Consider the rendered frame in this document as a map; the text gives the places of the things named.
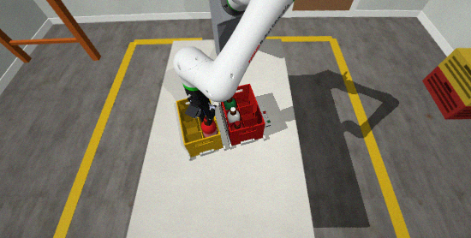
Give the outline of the red crate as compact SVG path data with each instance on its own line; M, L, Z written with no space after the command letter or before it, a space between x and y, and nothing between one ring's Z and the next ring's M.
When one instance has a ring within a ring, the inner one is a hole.
M241 144L245 140L258 140L263 138L265 121L260 112L258 103L252 90L242 88L242 92L236 92L232 97L236 102L236 110L240 113L240 123L244 128L231 131L234 122L229 123L227 114L230 110L225 110L224 102L221 102L224 120L229 133L231 145ZM227 121L228 120L228 121ZM240 132L244 132L239 134Z

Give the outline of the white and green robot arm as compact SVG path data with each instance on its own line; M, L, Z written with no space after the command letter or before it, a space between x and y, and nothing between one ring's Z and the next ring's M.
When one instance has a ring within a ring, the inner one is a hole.
M244 14L215 61L193 46L176 53L174 69L188 97L207 96L214 102L232 98L258 49L294 1L221 0L228 14Z

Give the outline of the green bottle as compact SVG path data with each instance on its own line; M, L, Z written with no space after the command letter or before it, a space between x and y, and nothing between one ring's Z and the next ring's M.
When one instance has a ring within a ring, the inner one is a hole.
M227 101L224 101L225 110L230 110L232 107L236 108L236 101L233 98L230 98Z

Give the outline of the white paper pick list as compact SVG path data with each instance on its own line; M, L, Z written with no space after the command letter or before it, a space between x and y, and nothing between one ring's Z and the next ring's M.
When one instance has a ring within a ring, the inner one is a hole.
M268 115L265 112L264 106L263 105L259 106L259 109L260 109L261 114L262 114L262 116L264 118L264 121L265 121L265 128L272 127L270 119L269 119Z

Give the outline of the yellow divided crate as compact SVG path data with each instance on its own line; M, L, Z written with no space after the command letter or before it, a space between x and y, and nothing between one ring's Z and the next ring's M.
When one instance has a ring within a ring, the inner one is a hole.
M183 143L188 150L191 157L200 155L201 152L206 152L211 149L218 150L223 148L221 134L218 128L216 117L213 117L213 121L217 124L218 134L205 137L201 129L201 120L199 117L192 118L185 113L189 104L189 101L185 101L177 106L178 116L180 120ZM180 113L180 114L179 114ZM216 121L215 121L216 120ZM182 124L181 124L182 123ZM202 139L203 138L203 139Z

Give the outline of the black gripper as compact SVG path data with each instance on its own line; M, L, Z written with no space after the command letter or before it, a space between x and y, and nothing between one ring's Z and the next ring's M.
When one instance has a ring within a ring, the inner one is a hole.
M206 120L208 122L208 125L211 126L212 119L215 116L215 108L217 106L216 105L211 105L211 102L209 101L209 98L207 96L205 96L204 98L201 98L201 99L192 99L192 98L190 99L190 98L188 98L188 101L190 102L190 104L192 104L192 102L193 102L194 104L200 105L201 112L203 112L200 116L201 122L204 121L204 117L205 117L205 114L206 114Z

